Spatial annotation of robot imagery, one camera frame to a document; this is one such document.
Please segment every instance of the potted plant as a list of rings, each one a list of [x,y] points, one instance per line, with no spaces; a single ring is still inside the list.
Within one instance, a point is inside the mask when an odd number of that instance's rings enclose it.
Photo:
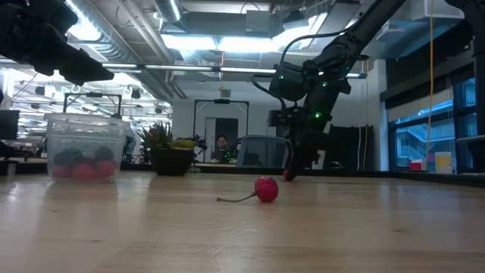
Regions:
[[[156,123],[138,135],[149,148],[153,171],[158,175],[184,175],[194,160],[196,143],[191,140],[172,140],[170,127]]]

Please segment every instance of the doorway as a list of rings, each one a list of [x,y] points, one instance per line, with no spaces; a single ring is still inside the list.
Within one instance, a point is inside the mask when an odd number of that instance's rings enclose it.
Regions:
[[[207,151],[204,154],[204,162],[212,160],[211,155],[217,147],[217,139],[224,135],[227,138],[227,146],[233,145],[239,136],[239,120],[237,118],[206,118],[205,140]]]

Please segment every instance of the clear plastic bin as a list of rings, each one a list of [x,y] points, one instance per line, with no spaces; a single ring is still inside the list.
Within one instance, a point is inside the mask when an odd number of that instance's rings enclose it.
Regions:
[[[45,114],[48,174],[54,180],[110,180],[120,170],[127,122],[81,114]]]

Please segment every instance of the chair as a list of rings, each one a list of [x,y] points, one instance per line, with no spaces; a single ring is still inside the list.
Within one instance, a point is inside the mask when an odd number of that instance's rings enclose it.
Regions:
[[[245,136],[237,156],[240,168],[285,168],[292,155],[287,139],[275,136]]]

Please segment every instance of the man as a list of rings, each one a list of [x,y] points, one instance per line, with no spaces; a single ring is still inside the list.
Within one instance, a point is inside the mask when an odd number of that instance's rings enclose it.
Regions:
[[[212,152],[211,159],[212,161],[220,162],[222,160],[223,149],[227,146],[227,138],[224,135],[220,135],[217,138],[217,149]]]

